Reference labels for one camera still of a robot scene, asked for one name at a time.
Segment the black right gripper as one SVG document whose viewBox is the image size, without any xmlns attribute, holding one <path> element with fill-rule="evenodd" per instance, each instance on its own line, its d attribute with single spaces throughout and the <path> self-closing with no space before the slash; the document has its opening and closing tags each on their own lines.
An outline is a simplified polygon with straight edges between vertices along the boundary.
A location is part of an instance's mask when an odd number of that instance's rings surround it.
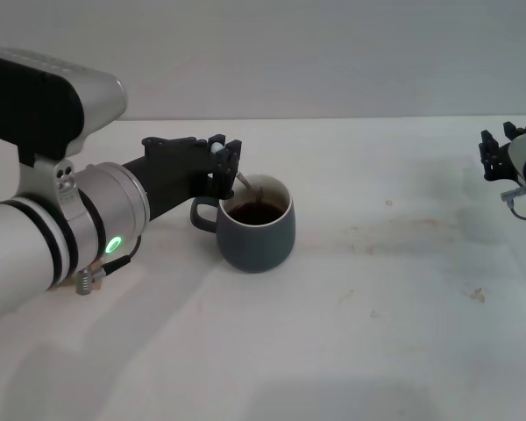
<svg viewBox="0 0 526 421">
<path fill-rule="evenodd" d="M 508 121 L 503 124 L 503 131 L 509 142 L 499 148 L 497 168 L 503 171 L 503 178 L 526 180 L 526 126 L 516 127 Z M 484 177 L 494 180 L 494 157 L 498 153 L 498 142 L 487 130 L 480 135 L 480 161 L 485 171 Z"/>
</svg>

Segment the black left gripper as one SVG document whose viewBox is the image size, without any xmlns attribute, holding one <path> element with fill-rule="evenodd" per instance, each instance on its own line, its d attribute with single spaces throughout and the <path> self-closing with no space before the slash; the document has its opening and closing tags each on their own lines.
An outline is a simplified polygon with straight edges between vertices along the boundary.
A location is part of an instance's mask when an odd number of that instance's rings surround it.
<svg viewBox="0 0 526 421">
<path fill-rule="evenodd" d="M 233 196 L 241 141 L 226 143 L 217 134 L 207 140 L 149 137 L 142 145 L 144 155 L 124 167 L 145 191 L 151 221 L 192 198 Z"/>
</svg>

